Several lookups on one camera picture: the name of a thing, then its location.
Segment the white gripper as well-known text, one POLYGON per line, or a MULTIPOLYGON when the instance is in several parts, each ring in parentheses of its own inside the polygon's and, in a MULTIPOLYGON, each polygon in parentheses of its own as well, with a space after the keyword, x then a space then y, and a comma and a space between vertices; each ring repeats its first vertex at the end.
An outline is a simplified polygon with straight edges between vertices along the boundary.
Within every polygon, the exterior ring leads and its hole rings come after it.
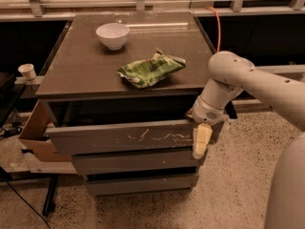
POLYGON ((200 159, 203 157, 213 133, 210 125, 214 125, 223 119, 226 105, 226 101, 219 101, 216 105, 212 105, 199 96, 193 107, 185 113, 186 118, 201 123, 193 129, 194 158, 200 159))

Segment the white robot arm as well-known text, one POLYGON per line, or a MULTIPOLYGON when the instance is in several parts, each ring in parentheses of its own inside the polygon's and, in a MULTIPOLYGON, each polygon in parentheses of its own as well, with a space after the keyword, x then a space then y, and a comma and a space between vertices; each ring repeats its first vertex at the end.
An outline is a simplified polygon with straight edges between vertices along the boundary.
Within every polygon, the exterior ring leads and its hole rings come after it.
POLYGON ((210 79, 189 111, 207 130, 231 100, 247 92, 301 131, 275 166, 264 229, 305 229, 305 83, 261 71, 226 51, 215 53, 207 70, 210 79))

